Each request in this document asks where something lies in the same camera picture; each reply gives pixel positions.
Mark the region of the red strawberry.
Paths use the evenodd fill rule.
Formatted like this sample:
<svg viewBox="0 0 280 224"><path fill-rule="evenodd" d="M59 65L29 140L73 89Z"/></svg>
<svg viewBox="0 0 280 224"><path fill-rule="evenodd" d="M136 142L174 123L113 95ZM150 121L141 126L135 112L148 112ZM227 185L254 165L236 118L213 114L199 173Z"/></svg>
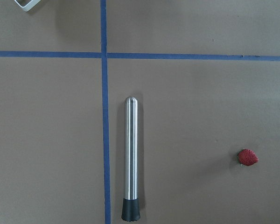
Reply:
<svg viewBox="0 0 280 224"><path fill-rule="evenodd" d="M257 155L250 149L242 149L237 154L238 162L240 165L251 166L259 162Z"/></svg>

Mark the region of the white cup rack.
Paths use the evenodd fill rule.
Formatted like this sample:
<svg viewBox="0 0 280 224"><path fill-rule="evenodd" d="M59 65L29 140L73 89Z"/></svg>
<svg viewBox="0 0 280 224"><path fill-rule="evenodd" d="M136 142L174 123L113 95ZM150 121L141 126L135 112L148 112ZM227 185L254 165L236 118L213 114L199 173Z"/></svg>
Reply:
<svg viewBox="0 0 280 224"><path fill-rule="evenodd" d="M41 0L14 0L14 2L24 11L28 12L35 7Z"/></svg>

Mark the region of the steel muddler black tip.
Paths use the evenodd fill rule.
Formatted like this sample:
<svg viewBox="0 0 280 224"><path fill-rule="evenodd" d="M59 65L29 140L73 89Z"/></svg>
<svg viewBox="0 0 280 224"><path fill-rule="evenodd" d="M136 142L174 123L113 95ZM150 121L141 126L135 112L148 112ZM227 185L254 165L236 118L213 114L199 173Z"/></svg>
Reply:
<svg viewBox="0 0 280 224"><path fill-rule="evenodd" d="M140 219L138 197L138 100L125 99L125 165L122 220L134 222Z"/></svg>

